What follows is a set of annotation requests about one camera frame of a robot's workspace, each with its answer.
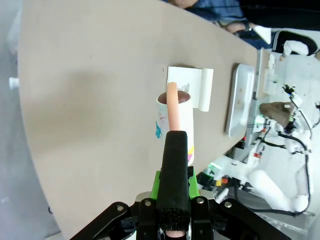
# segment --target table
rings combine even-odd
[[[210,111],[194,111],[199,172],[244,136],[225,134],[231,73],[256,66],[257,51],[157,0],[26,0],[18,61],[30,152],[69,239],[111,203],[151,190],[167,67],[214,69]]]

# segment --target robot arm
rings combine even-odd
[[[138,195],[130,207],[111,204],[71,240],[122,240],[134,232],[137,240],[160,240],[161,229],[165,240],[178,231],[184,234],[179,240],[213,240],[213,230],[231,240],[290,240],[235,199],[218,204],[212,192],[197,186],[188,167],[186,132],[169,131],[152,191]]]

